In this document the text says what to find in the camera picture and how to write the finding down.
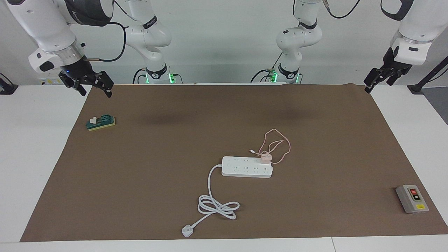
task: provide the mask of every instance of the power plug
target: power plug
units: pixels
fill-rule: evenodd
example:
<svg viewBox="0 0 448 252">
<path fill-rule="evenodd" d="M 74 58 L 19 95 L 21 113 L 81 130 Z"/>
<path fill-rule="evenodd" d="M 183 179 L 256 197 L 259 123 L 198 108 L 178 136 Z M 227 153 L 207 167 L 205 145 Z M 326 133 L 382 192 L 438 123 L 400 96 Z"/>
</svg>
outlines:
<svg viewBox="0 0 448 252">
<path fill-rule="evenodd" d="M 185 238 L 190 237 L 190 235 L 193 233 L 193 227 L 191 225 L 186 225 L 184 228 L 182 228 L 182 234 L 185 236 Z"/>
<path fill-rule="evenodd" d="M 270 164 L 272 161 L 271 154 L 261 154 L 261 163 L 262 164 Z"/>
</svg>

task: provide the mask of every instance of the brown mat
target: brown mat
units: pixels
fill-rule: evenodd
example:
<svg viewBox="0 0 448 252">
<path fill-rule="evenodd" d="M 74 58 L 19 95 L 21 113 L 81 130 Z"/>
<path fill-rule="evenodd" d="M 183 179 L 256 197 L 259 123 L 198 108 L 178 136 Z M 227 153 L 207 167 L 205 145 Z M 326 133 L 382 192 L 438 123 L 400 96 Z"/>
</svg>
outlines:
<svg viewBox="0 0 448 252">
<path fill-rule="evenodd" d="M 106 113 L 116 126 L 87 131 Z M 110 99 L 92 89 L 21 241 L 183 239 L 203 216 L 210 168 L 253 156 L 271 128 L 291 154 L 269 179 L 216 170 L 214 197 L 240 202 L 237 219 L 212 215 L 190 239 L 448 233 L 361 86 L 126 85 Z M 403 184 L 418 185 L 428 213 L 404 212 L 394 191 Z"/>
</svg>

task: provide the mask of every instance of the white power cord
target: white power cord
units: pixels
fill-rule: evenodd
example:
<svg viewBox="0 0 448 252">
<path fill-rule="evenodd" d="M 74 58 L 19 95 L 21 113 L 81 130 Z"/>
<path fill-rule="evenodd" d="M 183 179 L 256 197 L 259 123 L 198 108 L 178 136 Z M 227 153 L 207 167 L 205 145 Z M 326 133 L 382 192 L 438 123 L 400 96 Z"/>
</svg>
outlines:
<svg viewBox="0 0 448 252">
<path fill-rule="evenodd" d="M 219 213 L 220 215 L 234 220 L 237 218 L 234 211 L 240 208 L 240 203 L 236 201 L 227 202 L 225 204 L 221 204 L 219 201 L 215 200 L 211 195 L 211 187 L 210 187 L 210 178 L 211 173 L 218 167 L 222 167 L 222 165 L 215 165 L 208 174 L 208 195 L 201 195 L 198 199 L 198 211 L 202 214 L 205 214 L 204 217 L 200 218 L 193 225 L 186 225 L 182 228 L 182 234 L 187 238 L 193 233 L 193 229 L 205 218 L 209 217 L 214 213 Z"/>
</svg>

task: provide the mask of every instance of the pink cable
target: pink cable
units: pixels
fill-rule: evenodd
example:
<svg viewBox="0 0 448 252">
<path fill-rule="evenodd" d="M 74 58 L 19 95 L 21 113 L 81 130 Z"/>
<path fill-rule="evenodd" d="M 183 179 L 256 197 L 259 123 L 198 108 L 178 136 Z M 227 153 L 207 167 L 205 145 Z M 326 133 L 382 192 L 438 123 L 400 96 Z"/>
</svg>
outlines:
<svg viewBox="0 0 448 252">
<path fill-rule="evenodd" d="M 267 137 L 267 134 L 269 134 L 269 133 L 271 133 L 271 132 L 273 132 L 273 131 L 277 131 L 277 133 L 280 134 L 280 135 L 281 135 L 281 136 L 288 142 L 288 145 L 289 145 L 289 150 L 288 150 L 285 154 L 283 154 L 283 156 L 281 157 L 281 159 L 280 159 L 278 162 L 276 162 L 276 163 L 272 163 L 272 164 L 276 165 L 276 164 L 280 163 L 280 162 L 284 159 L 284 157 L 286 156 L 286 154 L 288 154 L 288 153 L 291 152 L 291 143 L 290 143 L 289 140 L 288 140 L 282 133 L 280 133 L 280 131 L 278 131 L 277 129 L 272 129 L 272 130 L 266 132 L 266 134 L 264 134 L 263 144 L 261 145 L 261 147 L 260 147 L 260 149 L 258 150 L 258 152 L 254 152 L 254 151 L 251 151 L 251 152 L 253 152 L 254 154 L 257 154 L 257 156 L 261 156 L 262 154 L 270 154 L 272 151 L 274 151 L 274 150 L 277 148 L 277 146 L 279 146 L 279 144 L 281 144 L 282 142 L 284 142 L 284 140 L 277 140 L 277 141 L 274 141 L 274 142 L 272 142 L 272 143 L 269 144 L 269 146 L 268 146 L 268 151 L 261 151 L 261 150 L 263 149 L 264 144 L 266 143 L 266 137 Z M 274 144 L 274 143 L 277 143 L 277 144 L 276 144 L 276 145 L 274 146 L 274 148 L 271 150 L 271 145 Z"/>
</svg>

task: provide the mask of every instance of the white wall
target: white wall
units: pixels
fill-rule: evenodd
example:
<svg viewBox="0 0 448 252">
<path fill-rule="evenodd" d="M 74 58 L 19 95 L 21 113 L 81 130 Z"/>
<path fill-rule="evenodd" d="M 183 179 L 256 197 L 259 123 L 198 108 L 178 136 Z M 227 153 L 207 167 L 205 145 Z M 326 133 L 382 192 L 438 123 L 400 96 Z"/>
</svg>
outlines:
<svg viewBox="0 0 448 252">
<path fill-rule="evenodd" d="M 128 10 L 124 0 L 118 2 Z M 340 0 L 330 4 L 333 13 L 342 15 L 355 2 Z M 382 65 L 399 22 L 385 17 L 379 2 L 363 0 L 342 20 L 330 17 L 321 7 L 319 25 L 323 38 L 318 44 L 302 49 L 304 83 L 362 84 L 372 67 Z M 166 62 L 189 83 L 248 82 L 255 72 L 272 66 L 280 53 L 277 33 L 297 25 L 292 16 L 292 3 L 292 0 L 152 0 L 157 17 L 173 35 L 172 44 L 161 49 Z M 133 23 L 118 8 L 113 20 L 125 25 Z M 14 23 L 14 29 L 4 27 L 5 21 Z M 0 70 L 21 83 L 38 83 L 31 80 L 33 74 L 25 60 L 35 50 L 34 44 L 18 29 L 10 14 L 0 16 L 0 22 Z M 72 30 L 80 42 L 87 44 L 88 57 L 113 58 L 120 52 L 122 34 L 117 26 L 76 25 Z M 448 55 L 447 41 L 448 31 L 445 31 L 431 47 L 425 65 L 414 66 L 397 84 L 417 83 L 423 78 Z M 11 49 L 6 44 L 17 46 Z M 3 57 L 5 47 L 7 60 Z M 132 48 L 127 48 L 119 61 L 92 64 L 97 71 L 108 72 L 115 83 L 130 83 L 135 70 L 144 66 L 143 59 Z M 448 74 L 431 85 L 447 83 Z"/>
</svg>

